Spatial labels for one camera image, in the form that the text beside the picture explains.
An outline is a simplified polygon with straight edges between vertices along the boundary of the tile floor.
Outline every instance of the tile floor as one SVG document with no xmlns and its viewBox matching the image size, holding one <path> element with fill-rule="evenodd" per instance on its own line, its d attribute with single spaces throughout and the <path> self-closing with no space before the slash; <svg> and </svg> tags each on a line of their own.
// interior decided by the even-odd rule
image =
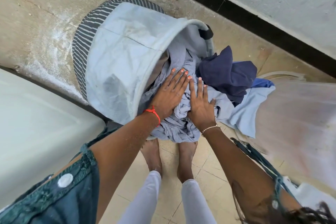
<svg viewBox="0 0 336 224">
<path fill-rule="evenodd" d="M 11 68 L 19 66 L 20 73 L 80 100 L 71 60 L 72 36 L 87 12 L 105 0 L 2 1 L 4 9 L 0 11 L 0 24 L 2 32 L 5 32 L 6 41 L 0 46 L 2 53 L 0 64 Z M 220 52 L 230 45 L 233 59 L 251 60 L 257 66 L 259 75 L 271 71 L 292 71 L 305 74 L 309 81 L 336 82 L 336 79 L 193 0 L 150 1 L 162 6 L 171 16 L 199 19 L 210 25 L 214 32 L 216 51 Z M 233 131 L 225 126 L 223 131 L 228 136 L 234 135 Z M 177 148 L 168 141 L 160 141 L 160 146 L 164 178 L 152 223 L 182 224 L 185 220 L 181 203 L 181 184 L 176 177 Z M 298 181 L 307 180 L 292 171 L 286 162 L 274 160 L 273 163 L 282 173 L 292 174 Z M 237 222 L 230 186 L 204 138 L 199 140 L 192 167 L 195 179 L 199 182 L 217 222 Z M 101 224 L 117 222 L 142 186 L 147 174 L 145 160 L 139 153 L 113 196 Z M 316 181 L 312 182 L 320 189 L 336 195 L 324 185 Z"/>
</svg>

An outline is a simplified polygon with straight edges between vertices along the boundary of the bare foot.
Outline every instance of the bare foot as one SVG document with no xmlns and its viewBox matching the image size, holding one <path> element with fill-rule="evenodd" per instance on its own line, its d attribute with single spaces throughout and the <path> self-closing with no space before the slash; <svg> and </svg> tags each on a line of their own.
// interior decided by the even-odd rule
<svg viewBox="0 0 336 224">
<path fill-rule="evenodd" d="M 160 158 L 158 139 L 146 140 L 140 151 L 145 157 L 149 171 L 158 171 L 162 177 L 162 162 Z"/>
<path fill-rule="evenodd" d="M 183 142 L 178 144 L 179 162 L 177 168 L 177 177 L 184 183 L 186 180 L 193 179 L 191 171 L 191 162 L 196 151 L 198 142 Z"/>
</svg>

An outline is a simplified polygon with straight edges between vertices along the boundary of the finger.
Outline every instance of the finger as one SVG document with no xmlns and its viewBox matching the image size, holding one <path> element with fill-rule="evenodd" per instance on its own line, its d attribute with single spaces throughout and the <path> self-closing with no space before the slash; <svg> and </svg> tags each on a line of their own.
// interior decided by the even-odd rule
<svg viewBox="0 0 336 224">
<path fill-rule="evenodd" d="M 216 99 L 213 98 L 213 99 L 210 101 L 210 105 L 215 106 L 215 104 L 216 104 Z"/>
<path fill-rule="evenodd" d="M 197 80 L 197 98 L 203 98 L 202 77 Z"/>
<path fill-rule="evenodd" d="M 181 77 L 182 73 L 185 71 L 184 68 L 180 69 L 180 71 L 173 77 L 173 79 L 170 81 L 169 84 L 169 88 L 173 89 L 177 83 L 177 81 L 179 80 L 179 78 Z"/>
<path fill-rule="evenodd" d="M 169 83 L 170 83 L 170 81 L 171 81 L 171 78 L 173 78 L 173 75 L 174 75 L 175 71 L 176 71 L 176 68 L 173 68 L 173 69 L 171 70 L 170 74 L 168 75 L 168 77 L 167 77 L 167 78 L 165 79 L 165 81 L 163 82 L 162 87 L 163 87 L 164 89 L 166 89 L 166 88 L 169 86 Z"/>
<path fill-rule="evenodd" d="M 185 79 L 187 78 L 187 74 L 188 74 L 188 71 L 185 71 L 182 75 L 182 77 L 179 79 L 178 83 L 175 85 L 175 88 L 174 90 L 175 91 L 179 91 L 185 81 Z"/>
<path fill-rule="evenodd" d="M 208 101 L 208 86 L 207 85 L 203 85 L 203 99 L 204 101 Z"/>
<path fill-rule="evenodd" d="M 190 80 L 189 81 L 189 89 L 190 89 L 190 100 L 193 101 L 194 99 L 196 99 L 195 82 L 194 82 L 194 80 Z"/>
<path fill-rule="evenodd" d="M 188 77 L 186 77 L 185 79 L 184 79 L 184 82 L 183 82 L 183 84 L 182 84 L 182 86 L 181 86 L 181 88 L 180 88 L 180 90 L 179 90 L 179 92 L 178 92 L 178 94 L 179 94 L 179 96 L 181 96 L 182 97 L 182 95 L 183 95 L 183 93 L 186 91 L 186 89 L 187 89 L 187 86 L 188 86 L 188 83 L 189 83 L 189 81 L 191 80 L 191 76 L 188 76 Z"/>
</svg>

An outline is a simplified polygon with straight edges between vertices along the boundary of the striped fabric base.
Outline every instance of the striped fabric base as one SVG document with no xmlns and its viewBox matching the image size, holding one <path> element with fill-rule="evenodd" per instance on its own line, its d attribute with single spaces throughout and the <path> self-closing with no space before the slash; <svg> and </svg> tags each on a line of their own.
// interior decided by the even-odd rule
<svg viewBox="0 0 336 224">
<path fill-rule="evenodd" d="M 72 56 L 73 67 L 75 74 L 83 95 L 83 98 L 87 101 L 86 96 L 86 84 L 85 84 L 85 72 L 86 62 L 89 50 L 100 25 L 103 24 L 107 16 L 121 3 L 129 2 L 135 5 L 140 5 L 161 13 L 165 13 L 163 9 L 148 1 L 148 0 L 108 0 L 98 6 L 96 9 L 88 13 L 82 22 L 79 24 L 72 42 Z"/>
</svg>

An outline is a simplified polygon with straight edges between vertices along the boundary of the leg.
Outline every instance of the leg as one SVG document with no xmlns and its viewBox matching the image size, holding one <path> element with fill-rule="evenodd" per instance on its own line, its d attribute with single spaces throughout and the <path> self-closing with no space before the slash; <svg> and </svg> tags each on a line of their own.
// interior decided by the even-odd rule
<svg viewBox="0 0 336 224">
<path fill-rule="evenodd" d="M 129 204 L 119 224 L 148 224 L 151 222 L 159 196 L 162 178 L 162 163 L 157 139 L 146 141 L 141 148 L 149 168 L 144 185 Z"/>
<path fill-rule="evenodd" d="M 191 171 L 191 161 L 195 154 L 197 142 L 178 145 L 179 164 L 177 177 L 182 183 L 182 202 L 187 224 L 216 223 L 207 201 Z"/>
</svg>

